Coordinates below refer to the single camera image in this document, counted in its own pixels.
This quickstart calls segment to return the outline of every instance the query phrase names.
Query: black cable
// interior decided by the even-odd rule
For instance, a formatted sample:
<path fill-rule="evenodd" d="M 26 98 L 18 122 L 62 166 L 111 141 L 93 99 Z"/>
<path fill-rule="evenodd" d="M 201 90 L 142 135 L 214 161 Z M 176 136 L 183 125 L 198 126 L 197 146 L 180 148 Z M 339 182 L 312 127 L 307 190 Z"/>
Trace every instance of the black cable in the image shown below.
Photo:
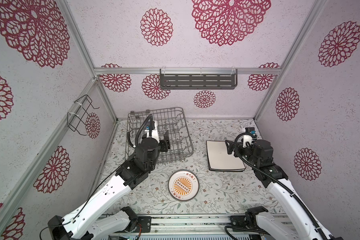
<path fill-rule="evenodd" d="M 40 231 L 40 234 L 39 234 L 40 240 L 43 240 L 43 239 L 41 238 L 41 233 L 42 233 L 45 229 L 47 229 L 47 228 L 52 228 L 52 227 L 61 227 L 61 226 L 67 225 L 68 223 L 70 223 L 70 222 L 67 222 L 67 223 L 64 223 L 64 224 L 60 224 L 60 225 L 55 225 L 55 226 L 48 226 L 48 227 L 43 228 L 43 229 Z"/>
<path fill-rule="evenodd" d="M 143 131 L 143 128 L 145 127 L 145 125 L 147 124 L 147 122 L 149 121 L 149 119 L 154 119 L 154 116 L 152 114 L 149 114 L 147 116 L 147 118 L 144 120 L 143 124 L 141 125 L 141 127 L 139 128 L 139 130 L 137 131 L 136 133 L 136 136 L 135 136 L 135 146 L 137 146 L 139 144 L 139 136 L 140 136 L 140 133 L 141 131 Z"/>
<path fill-rule="evenodd" d="M 128 145 L 133 147 L 133 144 L 131 142 L 131 135 L 130 135 L 130 132 L 127 132 L 127 142 L 128 142 Z"/>
<path fill-rule="evenodd" d="M 274 177 L 272 177 L 271 175 L 268 175 L 266 172 L 264 172 L 263 170 L 260 170 L 259 168 L 257 168 L 256 166 L 253 166 L 245 157 L 241 156 L 241 154 L 239 153 L 239 149 L 238 149 L 238 140 L 241 136 L 244 135 L 252 135 L 249 133 L 240 133 L 236 139 L 235 142 L 233 143 L 233 147 L 235 150 L 235 153 L 237 156 L 239 156 L 239 158 L 245 162 L 245 164 L 247 164 L 248 166 L 250 166 L 253 170 L 258 171 L 259 173 L 261 173 L 264 176 L 269 177 L 269 179 L 271 179 L 273 182 L 279 184 L 281 187 L 283 187 L 294 199 L 296 199 L 296 201 L 299 203 L 299 205 L 302 207 L 302 209 L 306 212 L 306 214 L 308 215 L 309 219 L 312 221 L 312 224 L 315 226 L 317 232 L 320 234 L 321 238 L 323 240 L 328 240 L 326 235 L 324 234 L 323 230 L 320 228 L 319 224 L 317 223 L 316 219 L 314 218 L 314 216 L 312 215 L 311 211 L 307 208 L 307 206 L 302 202 L 302 200 L 291 190 L 289 189 L 286 185 L 284 185 L 282 182 L 280 182 L 279 180 L 275 179 Z"/>
<path fill-rule="evenodd" d="M 116 170 L 117 170 L 117 169 L 115 169 L 113 172 L 111 172 L 111 174 L 108 175 L 108 176 L 95 188 L 95 190 L 92 192 L 92 194 L 88 197 L 88 199 L 87 199 L 86 203 L 84 204 L 84 206 L 81 208 L 81 210 L 79 211 L 79 213 L 78 213 L 73 219 L 75 219 L 75 218 L 81 213 L 81 211 L 82 211 L 82 210 L 84 209 L 84 207 L 87 205 L 89 199 L 90 199 L 90 198 L 92 197 L 92 195 L 96 192 L 96 190 L 103 184 L 103 182 L 104 182 L 107 178 L 109 178 L 109 176 L 111 176 L 114 172 L 116 172 Z M 42 233 L 45 229 L 51 228 L 51 227 L 61 227 L 61 226 L 67 225 L 68 223 L 70 223 L 70 222 L 67 222 L 67 223 L 64 223 L 64 224 L 60 224 L 60 225 L 56 225 L 56 226 L 48 226 L 48 227 L 43 228 L 43 229 L 40 231 L 40 234 L 39 234 L 40 240 L 42 240 L 42 239 L 41 239 L 41 233 Z"/>
<path fill-rule="evenodd" d="M 114 174 L 114 172 L 116 172 L 116 170 L 117 170 L 117 168 L 116 168 L 113 172 L 111 172 L 110 175 L 108 175 L 108 176 L 95 188 L 95 190 L 92 192 L 92 194 L 88 197 L 88 199 L 87 199 L 87 201 L 85 202 L 84 206 L 83 206 L 83 207 L 81 208 L 81 210 L 76 214 L 76 216 L 74 216 L 73 219 L 77 218 L 77 216 L 78 216 L 78 215 L 81 213 L 81 211 L 85 208 L 85 206 L 87 205 L 89 199 L 91 199 L 92 195 L 96 192 L 96 190 L 103 184 L 103 182 L 104 182 L 105 180 L 107 180 L 107 178 L 109 178 L 112 174 Z"/>
<path fill-rule="evenodd" d="M 249 147 L 250 149 L 252 149 L 252 146 L 249 142 L 245 142 L 245 146 Z"/>
<path fill-rule="evenodd" d="M 267 233 L 267 232 L 265 232 L 265 231 L 252 230 L 252 229 L 249 229 L 249 228 L 235 227 L 235 226 L 230 226 L 230 225 L 225 226 L 225 227 L 224 227 L 225 233 L 228 234 L 228 236 L 230 236 L 233 240 L 238 240 L 238 239 L 235 238 L 232 234 L 230 234 L 230 233 L 228 232 L 228 230 L 227 230 L 228 228 L 237 229 L 237 230 L 243 230 L 243 231 L 247 231 L 247 232 L 263 233 L 263 234 L 268 234 L 268 235 L 269 235 L 269 233 Z"/>

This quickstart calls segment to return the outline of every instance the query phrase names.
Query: metal wire rack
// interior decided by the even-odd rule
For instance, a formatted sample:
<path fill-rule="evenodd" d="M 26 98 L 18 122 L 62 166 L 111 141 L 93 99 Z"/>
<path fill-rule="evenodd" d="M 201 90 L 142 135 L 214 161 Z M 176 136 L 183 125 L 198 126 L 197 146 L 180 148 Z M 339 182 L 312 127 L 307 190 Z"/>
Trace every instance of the metal wire rack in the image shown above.
<path fill-rule="evenodd" d="M 79 105 L 80 105 L 79 110 L 82 109 L 82 110 L 84 110 L 84 112 L 83 112 L 83 114 L 82 114 L 81 117 L 77 114 L 77 113 L 79 112 L 79 110 L 78 110 L 76 113 L 72 113 L 72 112 L 67 113 L 67 126 L 68 126 L 72 131 L 78 132 L 78 133 L 79 133 L 80 135 L 82 135 L 82 136 L 87 136 L 87 134 L 81 134 L 77 128 L 78 128 L 78 126 L 79 126 L 80 123 L 83 123 L 84 125 L 86 125 L 86 123 L 83 122 L 82 118 L 83 118 L 85 115 L 89 116 L 89 113 L 87 112 L 87 110 L 88 110 L 88 108 L 89 108 L 90 106 L 91 106 L 93 109 L 99 109 L 100 107 L 95 108 L 95 107 L 92 105 L 92 99 L 91 99 L 88 95 L 83 95 L 83 96 L 81 96 L 81 97 L 80 97 L 79 99 L 77 99 L 74 103 L 79 104 Z"/>
<path fill-rule="evenodd" d="M 161 152 L 158 163 L 174 162 L 183 160 L 193 154 L 193 145 L 189 135 L 187 123 L 185 121 L 184 110 L 180 107 L 163 108 L 157 110 L 146 110 L 142 112 L 131 111 L 127 119 L 127 132 L 130 132 L 130 138 L 133 140 L 145 118 L 152 114 L 154 121 L 157 122 L 157 130 L 159 137 L 162 138 L 164 133 L 168 131 L 171 149 L 168 152 Z M 139 136 L 139 142 L 145 132 Z M 125 159 L 134 151 L 126 142 Z"/>

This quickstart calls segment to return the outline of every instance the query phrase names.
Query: wire dish rack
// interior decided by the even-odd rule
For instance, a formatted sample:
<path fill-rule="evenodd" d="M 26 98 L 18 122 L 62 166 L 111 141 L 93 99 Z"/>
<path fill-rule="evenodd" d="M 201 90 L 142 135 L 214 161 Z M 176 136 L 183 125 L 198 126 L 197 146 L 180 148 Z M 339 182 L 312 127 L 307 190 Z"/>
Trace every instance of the wire dish rack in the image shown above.
<path fill-rule="evenodd" d="M 147 118 L 149 114 L 154 116 L 154 121 L 157 122 L 157 130 L 159 138 L 163 139 L 163 135 L 168 131 L 171 148 L 168 152 L 161 152 L 158 158 L 158 163 L 171 163 L 177 160 L 183 160 L 193 154 L 193 145 L 187 123 L 185 122 L 184 110 L 180 107 L 163 108 L 157 110 L 146 110 L 142 112 L 131 112 L 128 114 L 127 132 L 130 132 L 130 138 L 133 142 L 137 131 Z M 145 131 L 141 132 L 139 142 Z M 125 159 L 134 151 L 133 147 L 125 143 Z"/>

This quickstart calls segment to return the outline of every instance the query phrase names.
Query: cable tie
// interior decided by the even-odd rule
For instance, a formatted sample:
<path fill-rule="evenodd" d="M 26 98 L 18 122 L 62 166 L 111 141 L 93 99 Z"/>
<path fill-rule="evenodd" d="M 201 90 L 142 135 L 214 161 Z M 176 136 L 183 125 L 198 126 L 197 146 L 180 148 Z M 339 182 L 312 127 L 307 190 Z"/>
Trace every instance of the cable tie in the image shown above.
<path fill-rule="evenodd" d="M 72 112 L 69 112 L 69 113 L 72 113 Z M 72 113 L 72 114 L 75 114 L 79 118 L 79 116 L 76 113 Z"/>

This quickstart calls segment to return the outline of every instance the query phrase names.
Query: stack of plates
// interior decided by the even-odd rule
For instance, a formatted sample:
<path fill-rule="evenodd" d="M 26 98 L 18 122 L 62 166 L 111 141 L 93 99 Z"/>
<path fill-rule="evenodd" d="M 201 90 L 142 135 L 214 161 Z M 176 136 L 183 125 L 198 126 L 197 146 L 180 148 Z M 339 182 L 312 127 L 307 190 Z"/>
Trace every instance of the stack of plates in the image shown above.
<path fill-rule="evenodd" d="M 224 141 L 207 141 L 206 151 L 208 156 L 209 170 L 241 172 L 245 170 L 243 161 L 232 154 L 227 153 Z"/>

